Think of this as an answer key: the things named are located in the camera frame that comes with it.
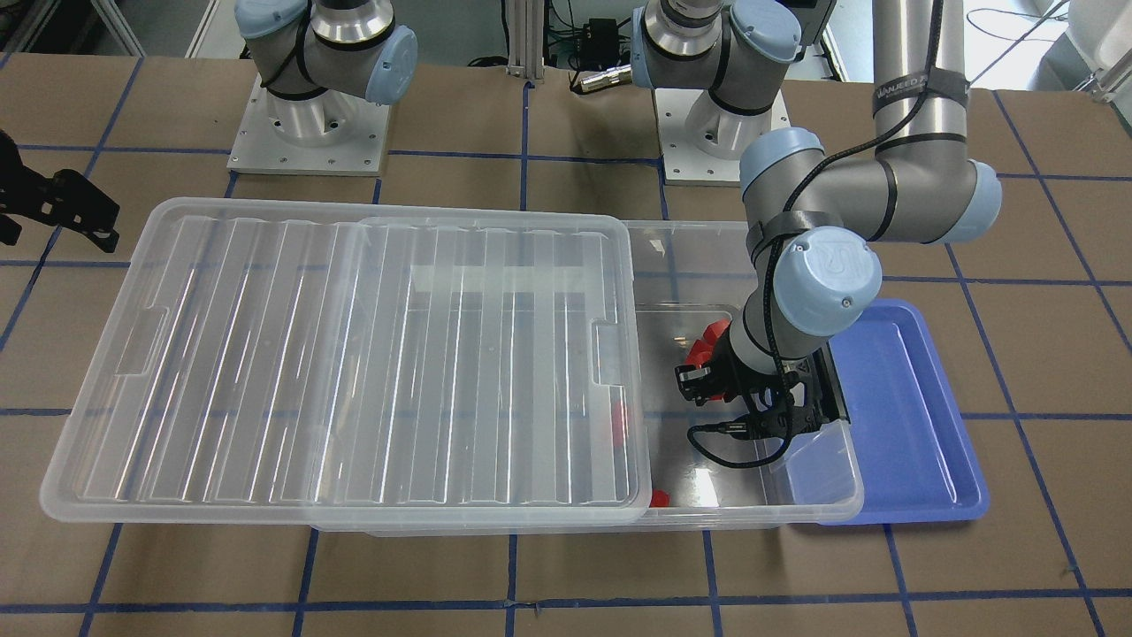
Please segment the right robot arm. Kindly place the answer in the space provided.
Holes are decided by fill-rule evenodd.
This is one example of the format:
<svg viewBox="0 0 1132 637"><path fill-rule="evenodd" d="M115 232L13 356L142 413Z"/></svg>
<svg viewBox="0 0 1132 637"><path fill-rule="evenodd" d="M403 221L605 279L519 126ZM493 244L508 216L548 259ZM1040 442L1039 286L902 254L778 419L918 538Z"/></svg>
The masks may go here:
<svg viewBox="0 0 1132 637"><path fill-rule="evenodd" d="M419 59L388 1L238 1L234 20L257 67L228 165L241 174L377 177L391 107ZM44 177L3 136L3 243L22 222L67 229L112 253L120 206L70 169Z"/></svg>

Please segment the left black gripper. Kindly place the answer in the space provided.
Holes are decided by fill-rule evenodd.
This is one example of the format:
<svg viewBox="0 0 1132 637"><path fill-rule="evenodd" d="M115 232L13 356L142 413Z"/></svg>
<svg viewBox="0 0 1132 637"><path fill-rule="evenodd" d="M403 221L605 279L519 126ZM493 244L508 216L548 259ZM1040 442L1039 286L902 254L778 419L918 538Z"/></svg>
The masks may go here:
<svg viewBox="0 0 1132 637"><path fill-rule="evenodd" d="M788 404L782 396L783 380L748 370L729 354L727 346L727 342L713 344L707 365L685 364L674 370L679 394L695 406L739 399L747 407L746 414L730 422L707 424L711 433L727 433L743 441L783 439L789 432L816 433L841 419L840 384L827 347L784 362L792 396L792 404Z"/></svg>

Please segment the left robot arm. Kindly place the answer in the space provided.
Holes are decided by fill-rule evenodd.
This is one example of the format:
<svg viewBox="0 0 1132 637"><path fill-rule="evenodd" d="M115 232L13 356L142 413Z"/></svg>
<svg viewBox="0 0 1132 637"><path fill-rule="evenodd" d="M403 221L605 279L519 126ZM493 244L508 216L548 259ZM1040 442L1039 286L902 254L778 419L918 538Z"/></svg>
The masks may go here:
<svg viewBox="0 0 1132 637"><path fill-rule="evenodd" d="M968 150L970 85L960 1L876 1L875 136L831 153L817 134L760 134L739 157L746 246L757 287L711 354L677 368L684 399L746 404L700 433L740 440L816 431L826 418L805 360L852 326L880 293L874 242L970 242L998 218L996 171ZM777 1L650 1L634 12L631 72L642 88L703 89L728 117L761 117L795 60L801 27Z"/></svg>

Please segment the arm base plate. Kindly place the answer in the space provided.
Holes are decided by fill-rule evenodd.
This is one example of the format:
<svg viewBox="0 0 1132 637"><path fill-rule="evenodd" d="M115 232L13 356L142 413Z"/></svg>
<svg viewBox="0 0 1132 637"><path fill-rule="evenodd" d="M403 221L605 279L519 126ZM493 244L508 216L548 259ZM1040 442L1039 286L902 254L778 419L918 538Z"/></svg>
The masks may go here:
<svg viewBox="0 0 1132 637"><path fill-rule="evenodd" d="M790 124L782 93L756 117L724 111L696 89L657 88L654 109L668 186L736 187L741 153L761 134Z"/></svg>
<svg viewBox="0 0 1132 637"><path fill-rule="evenodd" d="M327 91L306 101L252 91L229 154L239 174L380 177L393 107Z"/></svg>

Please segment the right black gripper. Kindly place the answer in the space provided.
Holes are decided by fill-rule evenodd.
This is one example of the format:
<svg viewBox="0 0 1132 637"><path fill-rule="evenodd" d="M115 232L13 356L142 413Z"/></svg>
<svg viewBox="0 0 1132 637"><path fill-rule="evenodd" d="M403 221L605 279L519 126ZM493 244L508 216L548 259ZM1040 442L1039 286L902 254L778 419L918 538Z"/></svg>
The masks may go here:
<svg viewBox="0 0 1132 637"><path fill-rule="evenodd" d="M15 219L33 219L60 226L88 238L103 253L114 253L120 206L74 170L57 171L46 179L23 162L18 146L1 130L1 242L16 246L23 226Z"/></svg>

